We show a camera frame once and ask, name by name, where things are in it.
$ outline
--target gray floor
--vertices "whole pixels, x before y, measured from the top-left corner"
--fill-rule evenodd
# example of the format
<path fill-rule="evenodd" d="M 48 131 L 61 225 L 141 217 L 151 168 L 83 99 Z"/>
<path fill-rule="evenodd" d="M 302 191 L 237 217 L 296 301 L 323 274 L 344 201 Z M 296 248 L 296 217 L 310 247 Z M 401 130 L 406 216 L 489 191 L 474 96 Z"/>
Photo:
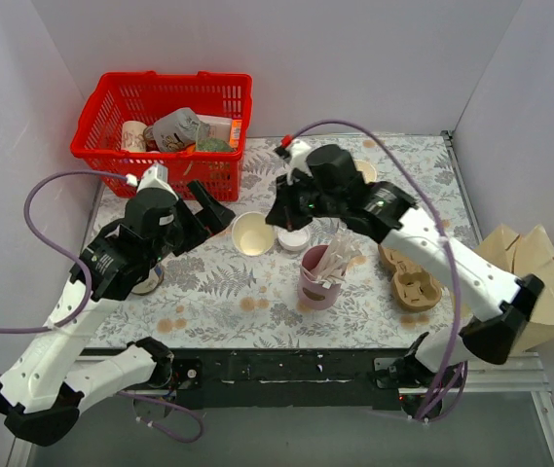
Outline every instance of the gray floor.
<path fill-rule="evenodd" d="M 36 448 L 34 466 L 551 466 L 529 393 L 465 394 L 447 419 L 424 428 L 361 408 L 206 410 L 190 446 L 134 420 L 131 402 L 106 400 L 62 441 Z M 195 426 L 181 414 L 169 427 Z"/>

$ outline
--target red plastic basket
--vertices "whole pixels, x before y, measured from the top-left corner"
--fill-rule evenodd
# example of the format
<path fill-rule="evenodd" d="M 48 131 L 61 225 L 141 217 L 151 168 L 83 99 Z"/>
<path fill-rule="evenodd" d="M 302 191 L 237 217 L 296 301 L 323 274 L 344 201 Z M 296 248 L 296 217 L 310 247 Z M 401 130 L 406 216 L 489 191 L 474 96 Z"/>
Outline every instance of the red plastic basket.
<path fill-rule="evenodd" d="M 140 177 L 154 162 L 168 168 L 168 183 L 191 199 L 186 184 L 203 182 L 218 200 L 232 201 L 240 194 L 246 130 L 250 124 L 252 79 L 242 74 L 199 72 L 193 75 L 106 73 L 89 97 L 71 152 L 96 170 Z M 130 153 L 121 151 L 121 126 L 127 120 L 151 125 L 181 107 L 197 114 L 241 119 L 240 144 L 234 153 Z M 105 179 L 118 197 L 130 197 L 135 189 L 119 180 Z"/>

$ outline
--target pink cup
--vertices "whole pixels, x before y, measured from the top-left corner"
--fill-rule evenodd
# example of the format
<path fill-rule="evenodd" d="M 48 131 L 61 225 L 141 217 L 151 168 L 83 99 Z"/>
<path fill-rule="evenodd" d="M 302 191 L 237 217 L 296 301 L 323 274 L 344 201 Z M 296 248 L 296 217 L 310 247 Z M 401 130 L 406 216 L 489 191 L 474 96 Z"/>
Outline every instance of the pink cup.
<path fill-rule="evenodd" d="M 312 309 L 327 309 L 337 301 L 342 290 L 342 284 L 332 284 L 328 289 L 322 287 L 307 277 L 305 269 L 311 271 L 317 266 L 328 245 L 318 245 L 310 248 L 303 256 L 298 279 L 298 298 L 301 303 Z"/>

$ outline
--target brown paper bag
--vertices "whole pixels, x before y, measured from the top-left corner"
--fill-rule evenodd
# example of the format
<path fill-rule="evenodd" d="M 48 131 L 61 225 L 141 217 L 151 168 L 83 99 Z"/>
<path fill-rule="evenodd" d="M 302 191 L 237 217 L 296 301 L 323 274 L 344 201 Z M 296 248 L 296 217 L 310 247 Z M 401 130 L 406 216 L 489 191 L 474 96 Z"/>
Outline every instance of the brown paper bag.
<path fill-rule="evenodd" d="M 554 339 L 554 246 L 543 226 L 521 236 L 507 226 L 497 227 L 474 250 L 500 269 L 519 277 L 538 276 L 545 284 L 532 319 L 512 348 L 516 354 Z"/>

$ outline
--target white paper cup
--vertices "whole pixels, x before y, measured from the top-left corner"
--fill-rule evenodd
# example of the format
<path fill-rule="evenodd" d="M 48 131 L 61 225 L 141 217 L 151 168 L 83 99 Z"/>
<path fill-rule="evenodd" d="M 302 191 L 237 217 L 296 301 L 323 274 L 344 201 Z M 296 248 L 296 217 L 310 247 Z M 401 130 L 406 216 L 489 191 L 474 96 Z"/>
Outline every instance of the white paper cup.
<path fill-rule="evenodd" d="M 124 122 L 121 130 L 121 149 L 131 153 L 146 153 L 147 143 L 142 134 L 146 127 L 143 122 L 136 120 Z"/>
<path fill-rule="evenodd" d="M 275 230 L 266 224 L 261 212 L 246 212 L 234 222 L 231 232 L 234 245 L 242 255 L 259 256 L 275 244 Z"/>
<path fill-rule="evenodd" d="M 309 229 L 304 227 L 300 231 L 288 232 L 285 229 L 277 230 L 277 239 L 280 246 L 287 251 L 298 252 L 303 251 L 309 246 L 311 241 Z"/>
<path fill-rule="evenodd" d="M 365 183 L 372 183 L 376 181 L 376 168 L 370 162 L 362 161 L 361 159 L 355 159 L 354 165 L 356 165 L 356 169 L 359 172 L 363 173 L 363 180 L 365 181 Z"/>
<path fill-rule="evenodd" d="M 160 263 L 157 263 L 156 266 L 149 271 L 149 276 L 139 284 L 136 284 L 133 289 L 131 289 L 131 292 L 135 295 L 150 294 L 158 288 L 163 280 L 164 270 Z"/>

